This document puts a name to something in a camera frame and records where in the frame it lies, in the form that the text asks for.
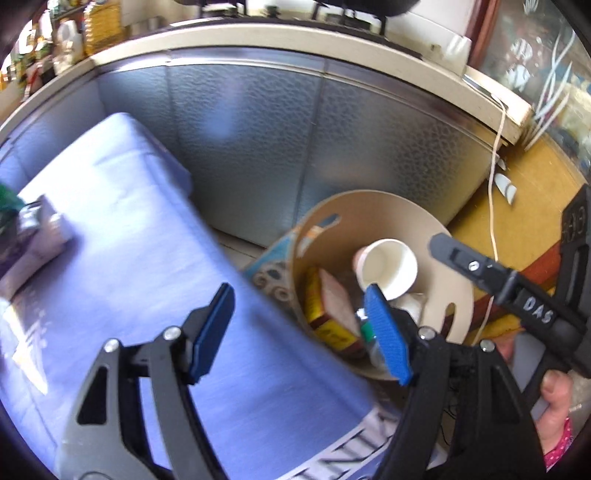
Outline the red patterned sleeve forearm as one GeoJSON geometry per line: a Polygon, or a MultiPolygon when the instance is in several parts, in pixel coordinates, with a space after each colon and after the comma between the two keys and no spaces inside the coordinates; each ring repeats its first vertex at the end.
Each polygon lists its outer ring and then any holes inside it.
{"type": "Polygon", "coordinates": [[[566,418],[563,425],[563,432],[560,440],[552,450],[544,454],[544,463],[546,470],[551,470],[556,463],[564,456],[573,443],[572,422],[569,417],[566,418]]]}

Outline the person's right hand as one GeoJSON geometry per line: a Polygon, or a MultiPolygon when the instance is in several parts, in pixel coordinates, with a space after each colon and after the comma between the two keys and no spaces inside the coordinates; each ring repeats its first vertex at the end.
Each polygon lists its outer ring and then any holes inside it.
{"type": "Polygon", "coordinates": [[[564,422],[569,417],[572,393],[573,381],[568,374],[557,370],[548,370],[545,373],[541,383],[541,397],[548,403],[548,407],[536,421],[544,454],[552,450],[560,440],[564,422]]]}

